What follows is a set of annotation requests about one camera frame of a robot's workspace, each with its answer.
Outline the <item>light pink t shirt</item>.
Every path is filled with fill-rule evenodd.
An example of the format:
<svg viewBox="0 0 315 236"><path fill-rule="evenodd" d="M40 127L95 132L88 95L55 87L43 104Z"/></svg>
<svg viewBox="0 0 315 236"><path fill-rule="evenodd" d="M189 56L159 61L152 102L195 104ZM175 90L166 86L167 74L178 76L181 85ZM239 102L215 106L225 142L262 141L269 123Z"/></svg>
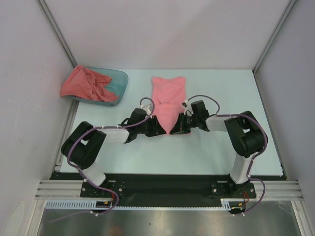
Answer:
<svg viewBox="0 0 315 236"><path fill-rule="evenodd" d="M157 117L159 124L169 135L179 114L184 111L186 78L181 76L172 79L153 77L152 84L152 100L155 104L153 115Z"/></svg>

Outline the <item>teal plastic bin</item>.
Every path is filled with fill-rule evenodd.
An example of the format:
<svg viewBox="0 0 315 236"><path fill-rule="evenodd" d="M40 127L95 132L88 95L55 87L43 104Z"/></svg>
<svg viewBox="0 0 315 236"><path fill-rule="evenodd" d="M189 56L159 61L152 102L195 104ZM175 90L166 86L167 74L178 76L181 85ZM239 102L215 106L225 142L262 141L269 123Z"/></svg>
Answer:
<svg viewBox="0 0 315 236"><path fill-rule="evenodd" d="M112 82L109 85L107 85L106 88L109 91L114 92L117 96L119 96L118 100L114 102L98 102L98 101L90 101L90 100L78 98L75 96L65 96L64 98L72 98L80 102L91 103L91 104L107 106L107 107L117 106L121 102L124 96L125 90L127 88L128 75L119 70L104 69L104 68L97 68L97 67L86 67L86 68L89 68L98 73L112 77Z"/></svg>

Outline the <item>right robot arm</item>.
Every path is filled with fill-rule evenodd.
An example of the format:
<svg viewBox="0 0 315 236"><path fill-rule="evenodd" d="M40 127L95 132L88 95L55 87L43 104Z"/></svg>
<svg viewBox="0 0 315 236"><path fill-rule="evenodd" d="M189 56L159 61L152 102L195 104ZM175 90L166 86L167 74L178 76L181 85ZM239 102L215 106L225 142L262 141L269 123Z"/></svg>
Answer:
<svg viewBox="0 0 315 236"><path fill-rule="evenodd" d="M253 161L261 155L268 144L268 137L250 111L231 115L210 115L202 100L183 103L184 112L180 113L169 134L188 134L192 128L200 130L227 132L236 152L233 168L229 174L232 182L227 192L239 197L245 191L244 183L250 180Z"/></svg>

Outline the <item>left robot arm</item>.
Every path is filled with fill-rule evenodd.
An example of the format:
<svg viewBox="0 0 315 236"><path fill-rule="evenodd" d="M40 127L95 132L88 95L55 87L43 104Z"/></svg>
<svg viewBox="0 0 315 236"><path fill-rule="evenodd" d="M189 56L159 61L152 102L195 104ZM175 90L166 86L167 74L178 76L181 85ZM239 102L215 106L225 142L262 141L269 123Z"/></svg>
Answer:
<svg viewBox="0 0 315 236"><path fill-rule="evenodd" d="M109 185L105 174L99 169L96 158L103 144L127 144L139 134L154 137L166 134L156 116L151 116L141 108L136 108L129 118L117 126L93 126L83 121L71 133L61 147L61 153L70 166L92 182L91 190L97 196L108 193Z"/></svg>

